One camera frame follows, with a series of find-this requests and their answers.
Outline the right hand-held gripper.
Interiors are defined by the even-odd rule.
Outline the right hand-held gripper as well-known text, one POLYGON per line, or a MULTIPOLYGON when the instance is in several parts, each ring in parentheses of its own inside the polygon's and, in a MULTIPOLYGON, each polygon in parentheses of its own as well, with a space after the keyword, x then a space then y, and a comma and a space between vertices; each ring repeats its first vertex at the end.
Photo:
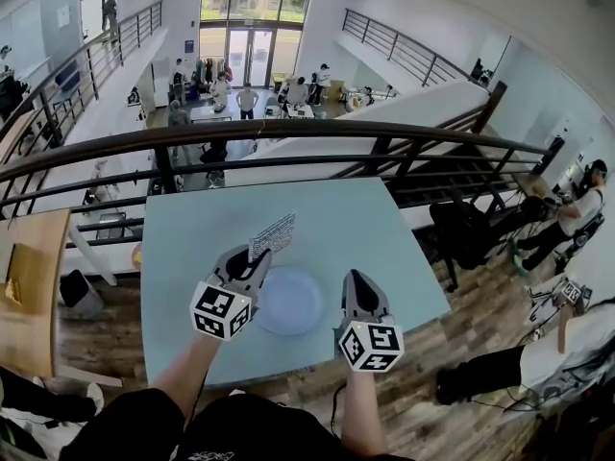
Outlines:
POLYGON ((404 355, 405 345, 384 292, 366 274, 352 269, 343 280, 342 307, 337 356, 353 372, 388 372, 404 355))

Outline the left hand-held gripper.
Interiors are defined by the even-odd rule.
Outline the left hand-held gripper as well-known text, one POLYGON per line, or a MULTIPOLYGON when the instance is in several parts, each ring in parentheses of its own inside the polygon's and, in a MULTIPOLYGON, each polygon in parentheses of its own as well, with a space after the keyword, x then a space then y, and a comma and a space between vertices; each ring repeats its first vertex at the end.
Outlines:
POLYGON ((249 247, 240 245, 218 257, 205 281, 199 281, 190 302, 196 331, 230 341, 254 319, 258 294, 272 264, 273 253, 249 261, 249 247))

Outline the silver steel wool scrubber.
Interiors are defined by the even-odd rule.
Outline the silver steel wool scrubber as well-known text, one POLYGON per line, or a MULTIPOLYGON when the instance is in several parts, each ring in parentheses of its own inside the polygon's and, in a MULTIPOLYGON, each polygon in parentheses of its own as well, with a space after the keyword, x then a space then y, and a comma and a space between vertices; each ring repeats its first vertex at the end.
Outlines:
POLYGON ((266 251, 273 254, 287 247, 293 236, 296 213, 291 212, 249 239, 248 260, 255 262, 266 251))

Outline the large white plate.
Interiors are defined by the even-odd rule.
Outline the large white plate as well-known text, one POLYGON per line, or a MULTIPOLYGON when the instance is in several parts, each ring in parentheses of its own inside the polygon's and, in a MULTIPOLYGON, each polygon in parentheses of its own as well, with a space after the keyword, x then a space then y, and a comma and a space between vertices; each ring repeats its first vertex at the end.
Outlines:
POLYGON ((258 295, 256 323, 280 336, 297 336, 321 321, 323 298, 316 280, 304 269, 271 269, 258 295))

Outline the person's right forearm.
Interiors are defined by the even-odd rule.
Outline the person's right forearm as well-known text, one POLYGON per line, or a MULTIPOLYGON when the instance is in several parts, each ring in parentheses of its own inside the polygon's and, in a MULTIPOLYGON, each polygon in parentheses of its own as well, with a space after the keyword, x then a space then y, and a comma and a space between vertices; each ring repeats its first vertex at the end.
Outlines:
POLYGON ((374 375, 348 371, 341 444, 361 457, 376 457, 388 453, 381 426, 374 375))

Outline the person's left forearm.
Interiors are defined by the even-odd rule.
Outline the person's left forearm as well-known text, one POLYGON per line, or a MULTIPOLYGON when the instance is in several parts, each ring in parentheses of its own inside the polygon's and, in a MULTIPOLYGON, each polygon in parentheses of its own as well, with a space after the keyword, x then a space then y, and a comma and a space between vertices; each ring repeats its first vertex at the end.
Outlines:
POLYGON ((189 347, 150 387, 164 392, 188 417, 221 344, 221 340, 197 333, 189 347))

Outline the black office chair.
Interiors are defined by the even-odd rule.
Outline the black office chair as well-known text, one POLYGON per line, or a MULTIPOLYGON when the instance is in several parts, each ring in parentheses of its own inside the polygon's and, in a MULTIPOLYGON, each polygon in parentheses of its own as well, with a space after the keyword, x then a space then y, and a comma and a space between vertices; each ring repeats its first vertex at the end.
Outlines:
POLYGON ((490 225, 482 211, 462 200, 431 204, 429 212, 437 256, 445 262, 451 278, 446 291, 453 293, 458 288, 455 261, 464 270, 473 270, 488 261, 490 225))

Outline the dark staircase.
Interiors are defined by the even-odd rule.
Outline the dark staircase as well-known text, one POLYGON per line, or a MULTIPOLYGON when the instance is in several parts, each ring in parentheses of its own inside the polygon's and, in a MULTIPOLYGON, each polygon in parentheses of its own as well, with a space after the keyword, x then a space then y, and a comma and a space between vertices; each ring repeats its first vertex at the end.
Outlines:
POLYGON ((454 197, 464 201, 504 194, 518 187, 541 157, 508 149, 461 145, 438 155, 428 151, 431 160, 416 160, 403 177, 395 171, 382 180, 400 208, 447 203, 454 197))

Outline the grey waste bin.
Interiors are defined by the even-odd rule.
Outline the grey waste bin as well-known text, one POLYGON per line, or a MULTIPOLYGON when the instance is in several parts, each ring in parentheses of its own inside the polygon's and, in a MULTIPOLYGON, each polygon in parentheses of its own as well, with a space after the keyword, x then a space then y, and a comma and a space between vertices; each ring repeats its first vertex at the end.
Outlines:
POLYGON ((71 318, 90 320, 104 309, 100 294, 80 270, 61 277, 60 294, 71 318))

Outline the person's black clothing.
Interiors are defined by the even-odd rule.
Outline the person's black clothing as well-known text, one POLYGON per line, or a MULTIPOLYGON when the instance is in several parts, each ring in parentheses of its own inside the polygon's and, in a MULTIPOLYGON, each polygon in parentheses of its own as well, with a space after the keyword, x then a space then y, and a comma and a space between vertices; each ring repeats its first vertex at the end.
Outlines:
POLYGON ((413 461, 359 457, 308 412, 236 394, 188 423, 164 392, 123 394, 88 422, 59 461, 413 461))

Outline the brown cardboard box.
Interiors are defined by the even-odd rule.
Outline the brown cardboard box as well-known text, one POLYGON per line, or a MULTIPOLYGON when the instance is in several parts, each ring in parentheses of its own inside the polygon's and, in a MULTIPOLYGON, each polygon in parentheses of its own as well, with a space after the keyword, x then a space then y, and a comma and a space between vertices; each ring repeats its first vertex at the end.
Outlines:
POLYGON ((0 310, 27 315, 43 313, 51 262, 46 252, 16 244, 7 281, 0 283, 0 310))

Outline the wooden desk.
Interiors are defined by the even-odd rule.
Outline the wooden desk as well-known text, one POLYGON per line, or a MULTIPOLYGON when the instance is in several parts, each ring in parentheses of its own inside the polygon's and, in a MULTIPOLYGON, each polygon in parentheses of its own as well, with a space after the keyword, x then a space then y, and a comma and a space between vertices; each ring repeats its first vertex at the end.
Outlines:
POLYGON ((52 258, 44 312, 0 310, 0 366, 29 376, 55 375, 56 309, 69 221, 70 211, 60 209, 0 222, 0 235, 6 235, 13 248, 25 244, 52 258))

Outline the thin black mezzanine railing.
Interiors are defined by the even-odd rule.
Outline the thin black mezzanine railing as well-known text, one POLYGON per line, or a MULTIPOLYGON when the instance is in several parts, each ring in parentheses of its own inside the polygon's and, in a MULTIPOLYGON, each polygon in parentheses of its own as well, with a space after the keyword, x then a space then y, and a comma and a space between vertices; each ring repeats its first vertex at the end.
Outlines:
POLYGON ((421 87, 461 80, 487 86, 414 38, 360 12, 346 10, 342 31, 404 69, 421 87))
POLYGON ((0 127, 0 165, 61 146, 102 87, 162 25, 160 0, 84 44, 56 67, 0 127))

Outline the large glass window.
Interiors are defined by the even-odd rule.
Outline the large glass window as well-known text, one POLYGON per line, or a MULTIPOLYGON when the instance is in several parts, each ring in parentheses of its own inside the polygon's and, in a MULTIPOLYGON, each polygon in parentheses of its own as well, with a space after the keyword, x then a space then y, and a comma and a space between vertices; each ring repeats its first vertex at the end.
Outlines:
POLYGON ((233 88, 278 88, 296 70, 309 0, 201 0, 199 54, 233 88))

